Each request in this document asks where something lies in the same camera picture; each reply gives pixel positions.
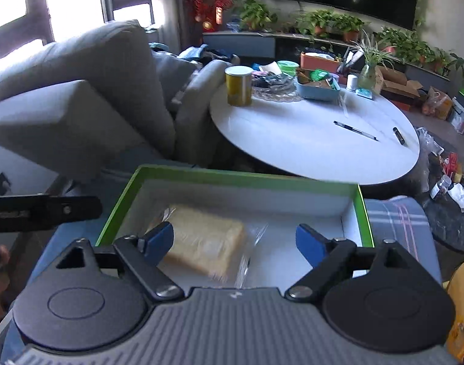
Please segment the blue striped tablecloth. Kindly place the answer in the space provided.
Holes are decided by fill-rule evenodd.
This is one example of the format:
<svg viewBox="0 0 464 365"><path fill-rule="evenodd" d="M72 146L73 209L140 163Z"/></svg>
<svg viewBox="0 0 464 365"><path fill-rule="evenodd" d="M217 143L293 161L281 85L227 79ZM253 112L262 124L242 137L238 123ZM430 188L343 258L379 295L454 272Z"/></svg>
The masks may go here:
<svg viewBox="0 0 464 365"><path fill-rule="evenodd" d="M16 299L4 361L453 363L444 344L454 307L441 285L426 217L411 200L363 201L373 244L356 244L352 276L322 301L285 298L312 270L308 262L308 272L285 289L178 284L183 299L150 299L114 242L77 239Z"/></svg>

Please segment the green cardboard box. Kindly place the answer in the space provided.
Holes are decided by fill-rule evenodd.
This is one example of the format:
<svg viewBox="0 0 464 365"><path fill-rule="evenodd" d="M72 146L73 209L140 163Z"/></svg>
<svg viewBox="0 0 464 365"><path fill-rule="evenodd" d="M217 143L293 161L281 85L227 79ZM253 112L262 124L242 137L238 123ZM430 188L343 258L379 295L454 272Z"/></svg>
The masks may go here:
<svg viewBox="0 0 464 365"><path fill-rule="evenodd" d="M111 211L98 245L173 226L160 268L183 289L285 289L310 266L297 250L307 224L328 239L373 244L358 186L289 176L144 165Z"/></svg>

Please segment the white oval coffee table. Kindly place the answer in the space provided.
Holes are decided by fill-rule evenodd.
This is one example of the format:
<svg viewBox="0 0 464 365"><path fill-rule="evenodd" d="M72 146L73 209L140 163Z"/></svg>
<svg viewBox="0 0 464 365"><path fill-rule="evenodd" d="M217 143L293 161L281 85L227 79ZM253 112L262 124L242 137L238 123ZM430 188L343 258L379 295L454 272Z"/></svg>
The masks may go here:
<svg viewBox="0 0 464 365"><path fill-rule="evenodd" d="M371 100L342 91L345 102L261 101L231 106L221 86L210 103L219 132L242 152L284 172L314 180L378 185L408 174L420 142L404 113L382 96ZM355 134L339 121L378 138ZM397 127L406 144L401 145Z"/></svg>

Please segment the black pen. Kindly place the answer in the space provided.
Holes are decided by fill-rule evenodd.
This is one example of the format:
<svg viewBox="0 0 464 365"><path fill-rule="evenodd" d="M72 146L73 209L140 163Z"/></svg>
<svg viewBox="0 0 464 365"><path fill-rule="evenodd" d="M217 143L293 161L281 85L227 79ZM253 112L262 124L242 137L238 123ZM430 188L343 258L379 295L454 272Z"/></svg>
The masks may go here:
<svg viewBox="0 0 464 365"><path fill-rule="evenodd" d="M374 136L374 135L372 135L372 134L369 134L369 133L367 133L367 132L364 132L364 131L362 131L362 130L360 130L360 129L356 129L356 128L354 128L353 126L347 125L347 124L345 124L345 123L341 123L341 122L336 121L336 120L334 121L334 124L335 124L336 126L339 126L340 128L346 129L346 130L348 130L348 131L350 131L350 132L353 132L353 133L355 133L355 134L359 134L359 135L362 135L363 137L370 138L370 139L373 140L373 141L377 141L377 142L379 141L378 138L377 138L376 136Z"/></svg>

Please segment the yellow round stool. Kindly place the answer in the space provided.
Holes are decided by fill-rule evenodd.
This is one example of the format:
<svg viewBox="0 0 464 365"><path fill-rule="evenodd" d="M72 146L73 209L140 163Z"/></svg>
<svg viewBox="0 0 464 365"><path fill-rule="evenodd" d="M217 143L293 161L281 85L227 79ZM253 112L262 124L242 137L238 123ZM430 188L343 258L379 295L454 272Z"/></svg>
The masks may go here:
<svg viewBox="0 0 464 365"><path fill-rule="evenodd" d="M464 363L464 263L448 282L447 292L455 309L455 321L447 339L447 349L460 363Z"/></svg>

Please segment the black remote control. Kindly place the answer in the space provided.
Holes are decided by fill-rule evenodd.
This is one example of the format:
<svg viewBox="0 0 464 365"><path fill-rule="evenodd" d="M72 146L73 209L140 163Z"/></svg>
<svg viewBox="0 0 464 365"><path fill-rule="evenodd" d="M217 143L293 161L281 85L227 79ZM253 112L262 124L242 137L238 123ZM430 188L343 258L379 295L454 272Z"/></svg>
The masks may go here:
<svg viewBox="0 0 464 365"><path fill-rule="evenodd" d="M400 142L401 145L406 144L406 141L405 141L404 137L402 136L400 130L397 129L397 127L393 128L393 133L395 134L396 138L398 139L398 141Z"/></svg>

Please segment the blue plastic basket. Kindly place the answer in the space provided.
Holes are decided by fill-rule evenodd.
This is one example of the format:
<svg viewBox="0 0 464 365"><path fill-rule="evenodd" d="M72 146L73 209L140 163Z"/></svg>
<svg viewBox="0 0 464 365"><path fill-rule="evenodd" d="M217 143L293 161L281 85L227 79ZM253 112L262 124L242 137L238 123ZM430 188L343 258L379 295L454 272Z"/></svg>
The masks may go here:
<svg viewBox="0 0 464 365"><path fill-rule="evenodd" d="M298 68L295 76L297 93L309 101L334 102L340 95L337 76L322 69Z"/></svg>

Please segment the white small bottle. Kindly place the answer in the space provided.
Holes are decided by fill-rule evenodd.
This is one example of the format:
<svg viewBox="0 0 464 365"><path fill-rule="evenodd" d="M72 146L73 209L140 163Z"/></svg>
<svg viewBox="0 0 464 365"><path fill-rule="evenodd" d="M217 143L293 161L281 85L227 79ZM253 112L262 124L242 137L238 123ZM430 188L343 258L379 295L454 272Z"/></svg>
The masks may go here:
<svg viewBox="0 0 464 365"><path fill-rule="evenodd" d="M357 90L358 76L355 74L348 74L346 89L350 92L356 92Z"/></svg>

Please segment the open cardboard box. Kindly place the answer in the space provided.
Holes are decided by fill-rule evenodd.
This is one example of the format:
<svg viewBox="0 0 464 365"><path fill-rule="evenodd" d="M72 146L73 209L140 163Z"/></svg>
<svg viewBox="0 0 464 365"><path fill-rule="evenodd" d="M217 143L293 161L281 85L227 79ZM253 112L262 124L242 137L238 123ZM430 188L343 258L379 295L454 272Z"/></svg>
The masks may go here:
<svg viewBox="0 0 464 365"><path fill-rule="evenodd" d="M418 81L409 80L404 73L378 65L375 68L375 74L375 93L385 98L389 96L401 96L411 100L420 98L423 85Z"/></svg>

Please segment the orange storage box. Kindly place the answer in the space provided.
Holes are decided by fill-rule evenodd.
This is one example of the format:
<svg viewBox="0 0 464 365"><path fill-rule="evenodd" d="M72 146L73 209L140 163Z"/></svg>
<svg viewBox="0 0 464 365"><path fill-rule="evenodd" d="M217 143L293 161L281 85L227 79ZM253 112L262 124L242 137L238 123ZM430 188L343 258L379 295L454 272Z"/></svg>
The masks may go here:
<svg viewBox="0 0 464 365"><path fill-rule="evenodd" d="M322 69L330 73L336 73L340 62L328 54L302 52L300 55L300 66L307 70Z"/></svg>

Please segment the yellow tin can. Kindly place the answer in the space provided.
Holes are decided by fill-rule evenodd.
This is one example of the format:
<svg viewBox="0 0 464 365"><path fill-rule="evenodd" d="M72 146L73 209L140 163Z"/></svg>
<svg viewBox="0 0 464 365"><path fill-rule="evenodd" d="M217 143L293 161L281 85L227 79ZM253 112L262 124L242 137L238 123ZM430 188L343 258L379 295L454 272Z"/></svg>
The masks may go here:
<svg viewBox="0 0 464 365"><path fill-rule="evenodd" d="M231 66L225 70L227 99L231 106L252 104L252 74L247 66Z"/></svg>

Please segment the glass vase with plant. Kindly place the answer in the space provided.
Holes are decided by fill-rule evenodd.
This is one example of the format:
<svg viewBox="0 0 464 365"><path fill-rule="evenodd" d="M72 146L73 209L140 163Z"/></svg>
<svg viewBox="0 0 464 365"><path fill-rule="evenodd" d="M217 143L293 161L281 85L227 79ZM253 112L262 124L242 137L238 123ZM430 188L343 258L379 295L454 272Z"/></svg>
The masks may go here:
<svg viewBox="0 0 464 365"><path fill-rule="evenodd" d="M357 78L357 85L373 92L377 85L377 66L388 64L393 67L394 55L387 49L380 49L373 36L370 36L365 30L362 30L361 38L354 45L355 52L360 53L364 58L364 66Z"/></svg>

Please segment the tv console cabinet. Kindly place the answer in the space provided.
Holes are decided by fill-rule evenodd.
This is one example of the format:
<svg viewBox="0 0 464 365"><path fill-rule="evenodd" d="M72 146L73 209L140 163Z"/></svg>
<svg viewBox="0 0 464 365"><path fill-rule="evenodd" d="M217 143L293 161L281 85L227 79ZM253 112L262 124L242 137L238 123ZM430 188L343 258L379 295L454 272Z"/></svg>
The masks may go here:
<svg viewBox="0 0 464 365"><path fill-rule="evenodd" d="M242 58L299 60L301 52L319 51L343 58L356 45L340 40L313 38L299 34L222 30L202 34L202 42Z"/></svg>

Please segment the red flower decoration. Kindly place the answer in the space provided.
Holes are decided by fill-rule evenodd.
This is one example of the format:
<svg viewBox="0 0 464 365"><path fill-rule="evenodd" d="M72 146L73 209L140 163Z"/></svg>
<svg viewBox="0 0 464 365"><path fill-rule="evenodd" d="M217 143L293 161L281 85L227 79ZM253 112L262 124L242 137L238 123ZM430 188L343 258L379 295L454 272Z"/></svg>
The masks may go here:
<svg viewBox="0 0 464 365"><path fill-rule="evenodd" d="M215 32L223 24L224 12L231 10L234 0L184 0L192 14L194 22L198 23L205 33Z"/></svg>

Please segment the wall socket with plug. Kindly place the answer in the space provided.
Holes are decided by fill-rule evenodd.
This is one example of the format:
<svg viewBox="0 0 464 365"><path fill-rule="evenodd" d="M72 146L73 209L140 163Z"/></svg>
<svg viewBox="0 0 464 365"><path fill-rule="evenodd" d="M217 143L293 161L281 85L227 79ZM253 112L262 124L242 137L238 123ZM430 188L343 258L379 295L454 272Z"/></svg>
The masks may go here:
<svg viewBox="0 0 464 365"><path fill-rule="evenodd" d="M1 172L0 173L0 196L11 194L11 192L12 192L12 184L10 180L8 180L7 176L3 172Z"/></svg>

